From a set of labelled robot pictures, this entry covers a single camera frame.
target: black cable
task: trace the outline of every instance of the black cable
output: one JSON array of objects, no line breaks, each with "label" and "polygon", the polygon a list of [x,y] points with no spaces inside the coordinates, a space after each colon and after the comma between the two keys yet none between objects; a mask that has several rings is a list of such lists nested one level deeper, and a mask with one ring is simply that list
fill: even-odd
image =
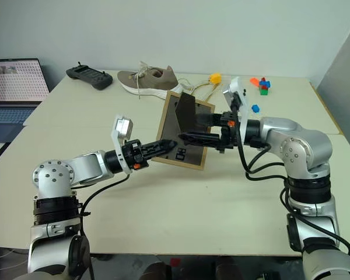
[{"label": "black cable", "polygon": [[79,186],[79,187],[72,187],[71,189],[72,189],[72,190],[78,190],[78,189],[80,189],[80,188],[87,188],[87,187],[90,187],[90,186],[93,186],[93,185],[95,185],[95,183],[94,183],[94,184],[91,184],[91,185],[81,185],[81,186]]},{"label": "black cable", "polygon": [[92,265],[92,259],[91,259],[91,257],[89,257],[89,262],[90,262],[90,265],[89,265],[89,268],[88,268],[88,270],[89,270],[89,276],[90,276],[90,278],[91,278],[91,280],[95,280],[95,272],[94,272],[94,270],[93,270],[93,265]]},{"label": "black cable", "polygon": [[[87,207],[87,205],[88,205],[88,203],[97,195],[97,194],[99,194],[99,193],[102,193],[103,191],[105,191],[105,190],[107,190],[108,188],[111,188],[111,187],[114,187],[114,186],[116,186],[116,185],[118,185],[118,184],[120,184],[120,183],[123,183],[124,181],[126,181],[126,180],[128,180],[128,178],[130,177],[130,175],[129,174],[127,174],[127,176],[126,176],[126,178],[124,178],[124,179],[122,179],[122,180],[120,180],[120,181],[117,181],[117,182],[115,182],[115,183],[112,183],[112,184],[110,184],[110,185],[107,185],[107,186],[105,186],[105,187],[103,187],[103,188],[101,188],[101,189],[99,189],[99,190],[97,190],[97,191],[95,191],[92,195],[90,195],[89,196],[89,198],[87,198],[87,200],[86,200],[86,202],[84,202],[84,204],[83,204],[83,206],[82,206],[82,209],[80,210],[80,235],[82,235],[82,236],[86,236],[86,233],[84,232],[84,227],[83,227],[83,217],[85,216],[85,210],[86,210],[86,207]],[[91,184],[91,185],[83,185],[83,186],[80,186],[80,187],[75,187],[75,188],[72,188],[73,190],[75,190],[75,189],[77,189],[77,188],[85,188],[85,187],[90,187],[90,186],[92,186],[92,185],[94,185],[94,184]],[[95,280],[95,272],[94,272],[94,270],[93,270],[93,265],[92,265],[92,259],[91,259],[91,257],[89,257],[89,261],[90,261],[90,265],[89,265],[89,268],[88,268],[88,270],[89,270],[89,276],[90,276],[90,278],[91,278],[91,280]]]},{"label": "black cable", "polygon": [[28,253],[25,252],[18,252],[16,250],[13,250],[12,253],[18,254],[18,255],[28,255]]},{"label": "black cable", "polygon": [[124,178],[124,179],[122,179],[122,180],[120,180],[120,181],[117,181],[117,182],[115,182],[115,183],[113,183],[113,184],[110,184],[110,185],[107,185],[106,187],[103,187],[103,188],[101,188],[101,189],[99,189],[99,190],[97,190],[97,191],[95,191],[89,198],[87,198],[87,200],[84,202],[84,204],[83,204],[83,206],[82,206],[82,209],[80,210],[80,233],[81,233],[81,235],[82,236],[86,236],[86,234],[85,234],[85,232],[84,232],[84,227],[83,227],[83,217],[85,216],[85,209],[86,209],[86,207],[87,207],[87,205],[88,205],[88,203],[92,200],[92,198],[94,198],[97,194],[99,194],[99,193],[101,193],[101,192],[103,192],[104,190],[107,190],[108,188],[111,188],[111,187],[114,187],[114,186],[116,186],[116,185],[118,185],[118,184],[120,184],[120,183],[123,183],[124,181],[126,181],[126,180],[128,180],[128,178],[130,177],[130,175],[128,174],[127,176],[126,176],[126,178]]},{"label": "black cable", "polygon": [[[260,157],[262,157],[262,155],[264,155],[265,153],[267,153],[271,149],[271,146],[269,144],[266,144],[266,147],[251,160],[251,162],[249,163],[249,165],[250,165],[250,167],[249,167],[249,165],[246,163],[246,159],[245,159],[243,143],[242,143],[241,134],[240,134],[240,122],[239,122],[239,117],[237,115],[237,110],[233,109],[232,113],[233,113],[233,116],[234,116],[234,119],[235,119],[235,123],[237,124],[236,125],[237,150],[239,151],[240,160],[241,160],[241,163],[242,163],[242,165],[244,167],[245,172],[248,173],[248,174],[255,174],[255,173],[257,173],[259,171],[262,171],[263,169],[266,169],[266,168],[268,168],[270,166],[284,166],[284,164],[282,162],[273,162],[273,163],[269,163],[269,164],[265,164],[263,166],[260,166],[260,167],[254,169],[254,170],[250,169],[253,166],[253,164],[255,164],[255,162]],[[271,177],[271,176],[259,177],[259,178],[252,178],[250,176],[246,176],[246,177],[249,180],[252,180],[252,181],[280,178],[280,177],[277,177],[279,175],[277,175],[277,176],[276,175],[272,175],[272,176],[274,176],[274,177]]]},{"label": "black cable", "polygon": [[322,232],[330,237],[333,237],[334,239],[340,241],[341,243],[343,243],[347,249],[348,249],[348,255],[350,256],[350,243],[347,242],[345,239],[343,239],[341,236],[333,233],[333,232],[330,232],[329,230],[326,230],[326,229],[323,229],[322,227],[319,227],[313,223],[311,223],[310,221],[308,221],[307,219],[304,218],[303,215],[301,214],[298,214],[297,212],[295,212],[293,210],[293,208],[290,206],[289,204],[289,188],[288,187],[285,187],[283,191],[281,191],[280,195],[281,195],[281,198],[280,200],[282,201],[282,195],[285,193],[285,208],[288,210],[288,212],[294,216],[296,219],[300,220],[301,222],[303,222],[304,224],[306,224],[307,226],[310,226],[311,228],[313,229],[316,229],[318,230],[319,232]]}]

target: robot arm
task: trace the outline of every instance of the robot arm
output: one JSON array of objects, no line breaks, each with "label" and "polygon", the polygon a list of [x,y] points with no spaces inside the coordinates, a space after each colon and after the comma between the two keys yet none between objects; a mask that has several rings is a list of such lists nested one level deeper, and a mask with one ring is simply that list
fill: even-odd
[{"label": "robot arm", "polygon": [[148,167],[147,160],[170,152],[176,142],[160,140],[142,145],[130,140],[131,120],[117,116],[111,134],[115,150],[88,153],[70,160],[47,160],[33,172],[38,188],[27,275],[19,279],[74,279],[91,266],[89,242],[81,231],[82,204],[73,186],[89,186],[114,174]]},{"label": "robot arm", "polygon": [[[287,215],[289,244],[294,251],[303,253],[306,279],[350,279],[350,256],[339,251],[340,239],[334,238],[339,237],[340,230],[335,198],[330,191],[328,161],[332,145],[328,136],[283,118],[248,120],[245,91],[238,78],[224,94],[231,111],[194,116],[199,124],[220,126],[221,136],[190,131],[179,137],[185,144],[208,146],[221,153],[239,143],[253,148],[269,145],[269,152],[283,161],[287,173],[284,185],[290,210]],[[327,230],[332,236],[314,227]]]}]

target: shoe sole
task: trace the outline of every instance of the shoe sole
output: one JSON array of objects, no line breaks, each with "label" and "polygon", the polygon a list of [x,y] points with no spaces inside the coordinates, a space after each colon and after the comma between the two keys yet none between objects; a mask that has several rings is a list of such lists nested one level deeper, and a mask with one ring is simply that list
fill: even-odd
[{"label": "shoe sole", "polygon": [[[126,91],[132,93],[133,95],[139,95],[138,89],[134,89],[133,87],[126,86],[123,83],[121,83],[121,85]],[[176,87],[169,90],[176,93],[182,93],[183,87],[181,86],[181,84],[178,84]],[[163,89],[140,89],[140,95],[152,95],[152,96],[157,96],[161,99],[166,99],[167,91]]]}]

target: screen display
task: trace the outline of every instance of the screen display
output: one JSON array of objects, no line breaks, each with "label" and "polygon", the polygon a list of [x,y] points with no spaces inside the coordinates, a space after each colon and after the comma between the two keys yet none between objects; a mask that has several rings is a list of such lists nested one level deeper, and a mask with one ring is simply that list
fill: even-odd
[{"label": "screen display", "polygon": [[38,60],[0,61],[0,102],[41,102],[48,94]]}]

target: laptop keyboard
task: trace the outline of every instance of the laptop keyboard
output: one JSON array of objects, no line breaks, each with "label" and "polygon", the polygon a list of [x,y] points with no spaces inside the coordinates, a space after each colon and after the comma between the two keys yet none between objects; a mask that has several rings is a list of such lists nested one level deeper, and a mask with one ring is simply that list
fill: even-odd
[{"label": "laptop keyboard", "polygon": [[35,108],[0,108],[0,124],[23,124]]}]

